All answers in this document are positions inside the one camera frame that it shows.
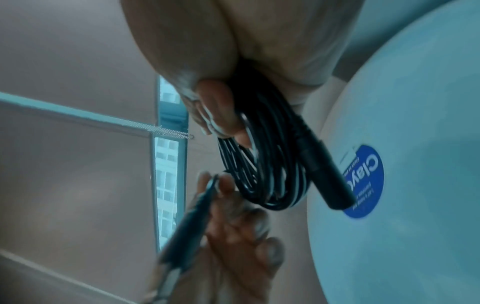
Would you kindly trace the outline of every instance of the hand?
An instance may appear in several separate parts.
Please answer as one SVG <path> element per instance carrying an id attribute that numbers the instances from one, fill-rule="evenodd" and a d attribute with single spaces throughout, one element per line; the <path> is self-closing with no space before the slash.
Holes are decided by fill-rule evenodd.
<path id="1" fill-rule="evenodd" d="M 197 194 L 205 191 L 210 179 L 210 174 L 200 174 Z M 180 277 L 169 303 L 267 304 L 272 279 L 284 261 L 284 247 L 278 239 L 267 238 L 267 213 L 251 208 L 235 192 L 230 175 L 222 174 L 218 187 L 205 244 Z"/>
<path id="2" fill-rule="evenodd" d="M 325 83 L 364 0 L 121 0 L 147 60 L 178 91 L 204 133 L 250 140 L 228 79 L 239 57 L 300 112 Z"/>

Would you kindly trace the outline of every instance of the cable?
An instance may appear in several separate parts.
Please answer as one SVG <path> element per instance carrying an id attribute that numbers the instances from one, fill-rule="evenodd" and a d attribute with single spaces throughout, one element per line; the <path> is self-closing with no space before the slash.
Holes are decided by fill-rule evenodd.
<path id="1" fill-rule="evenodd" d="M 218 146 L 226 171 L 245 199 L 283 210 L 301 201 L 312 181 L 331 209 L 355 203 L 326 146 L 265 76 L 240 61 L 227 84 L 252 149 L 233 138 L 219 139 Z"/>

